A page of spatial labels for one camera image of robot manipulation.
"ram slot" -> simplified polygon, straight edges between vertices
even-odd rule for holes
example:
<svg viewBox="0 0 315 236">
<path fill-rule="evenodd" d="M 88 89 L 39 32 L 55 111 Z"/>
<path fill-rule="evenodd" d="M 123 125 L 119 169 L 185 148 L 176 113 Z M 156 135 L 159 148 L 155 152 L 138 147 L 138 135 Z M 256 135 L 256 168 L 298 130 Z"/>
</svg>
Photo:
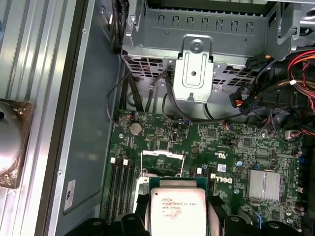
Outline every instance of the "ram slot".
<svg viewBox="0 0 315 236">
<path fill-rule="evenodd" d="M 115 166 L 113 175 L 112 175 L 112 184 L 111 184 L 111 191 L 109 196 L 109 206 L 108 206 L 108 214 L 107 214 L 107 220 L 109 223 L 112 223 L 114 221 L 114 207 L 116 202 L 116 192 L 118 188 L 119 183 L 119 176 L 121 172 L 121 167 Z"/>
<path fill-rule="evenodd" d="M 132 177 L 133 177 L 134 170 L 130 167 L 127 170 L 127 177 L 125 181 L 125 189 L 124 189 L 124 195 L 123 195 L 123 205 L 121 212 L 122 214 L 129 213 L 129 202 L 130 202 L 130 192 L 132 191 Z"/>
<path fill-rule="evenodd" d="M 123 190 L 124 190 L 124 178 L 125 178 L 125 172 L 126 168 L 122 167 L 122 172 L 120 175 L 120 180 L 119 180 L 119 186 L 118 186 L 118 191 L 116 193 L 116 202 L 115 202 L 115 218 L 117 218 L 120 215 L 120 207 L 122 205 L 122 200 L 123 200 Z"/>
<path fill-rule="evenodd" d="M 128 212 L 132 212 L 133 211 L 133 204 L 134 204 L 134 199 L 135 199 L 135 196 L 134 196 L 134 192 L 135 192 L 135 186 L 137 184 L 137 174 L 136 174 L 136 171 L 135 169 L 131 169 L 131 178 L 130 178 L 130 182 L 128 183 L 128 185 L 130 186 L 129 188 L 129 192 L 128 192 L 128 195 L 127 195 L 127 211 Z"/>
</svg>

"silver heatsink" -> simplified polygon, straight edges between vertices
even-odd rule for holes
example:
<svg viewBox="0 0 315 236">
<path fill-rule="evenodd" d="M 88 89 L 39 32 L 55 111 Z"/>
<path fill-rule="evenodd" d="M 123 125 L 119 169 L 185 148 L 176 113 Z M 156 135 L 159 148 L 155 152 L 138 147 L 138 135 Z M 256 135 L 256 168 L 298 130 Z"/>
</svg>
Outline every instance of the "silver heatsink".
<svg viewBox="0 0 315 236">
<path fill-rule="evenodd" d="M 247 197 L 279 201 L 280 174 L 268 171 L 248 171 Z"/>
</svg>

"green circuit board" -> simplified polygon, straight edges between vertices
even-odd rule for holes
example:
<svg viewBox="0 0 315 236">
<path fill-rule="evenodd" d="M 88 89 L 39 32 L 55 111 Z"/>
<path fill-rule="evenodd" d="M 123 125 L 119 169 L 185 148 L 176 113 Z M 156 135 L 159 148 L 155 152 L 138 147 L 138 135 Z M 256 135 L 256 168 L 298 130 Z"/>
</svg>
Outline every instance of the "green circuit board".
<svg viewBox="0 0 315 236">
<path fill-rule="evenodd" d="M 272 129 L 247 137 L 227 131 L 222 123 L 209 125 L 174 123 L 163 115 L 120 111 L 114 125 L 104 184 L 101 217 L 109 222 L 119 214 L 132 211 L 134 190 L 141 173 L 143 150 L 167 150 L 184 155 L 183 177 L 204 176 L 209 180 L 209 193 L 219 195 L 229 213 L 245 211 L 262 221 L 277 220 L 300 225 L 294 211 L 298 188 L 298 158 L 292 153 L 301 142 L 286 144 L 272 135 Z M 130 131 L 138 125 L 136 135 Z M 231 130 L 249 134 L 256 127 L 233 124 Z M 176 177 L 182 161 L 166 156 L 143 157 L 143 171 L 157 176 Z M 247 196 L 249 170 L 268 171 L 281 175 L 279 200 L 267 201 Z"/>
</svg>

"motherboard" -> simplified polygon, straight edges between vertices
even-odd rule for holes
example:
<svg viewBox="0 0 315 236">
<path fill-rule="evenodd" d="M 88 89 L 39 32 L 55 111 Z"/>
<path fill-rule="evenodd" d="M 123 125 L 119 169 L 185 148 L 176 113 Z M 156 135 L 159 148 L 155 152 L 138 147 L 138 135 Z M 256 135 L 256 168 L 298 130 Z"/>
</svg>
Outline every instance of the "motherboard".
<svg viewBox="0 0 315 236">
<path fill-rule="evenodd" d="M 116 121 L 101 210 L 107 221 L 131 212 L 136 196 L 148 193 L 145 183 L 136 187 L 140 176 L 206 177 L 208 192 L 223 199 L 228 214 L 257 227 L 276 220 L 300 229 L 300 141 L 284 143 L 268 126 L 246 136 L 257 127 L 234 123 L 229 128 L 238 136 L 225 123 L 173 122 L 144 112 L 120 111 Z M 157 150 L 162 155 L 150 155 Z"/>
</svg>

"chipset heatsink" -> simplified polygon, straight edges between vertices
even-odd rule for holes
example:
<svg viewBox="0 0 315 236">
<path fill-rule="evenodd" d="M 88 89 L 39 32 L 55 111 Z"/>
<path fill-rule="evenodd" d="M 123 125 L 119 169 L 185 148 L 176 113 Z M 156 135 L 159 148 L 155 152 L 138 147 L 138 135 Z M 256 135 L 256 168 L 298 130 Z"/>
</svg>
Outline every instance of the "chipset heatsink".
<svg viewBox="0 0 315 236">
<path fill-rule="evenodd" d="M 151 190 L 151 235 L 206 235 L 206 193 L 200 188 Z"/>
<path fill-rule="evenodd" d="M 247 197 L 268 201 L 279 201 L 279 173 L 269 171 L 249 170 L 247 179 Z"/>
</svg>

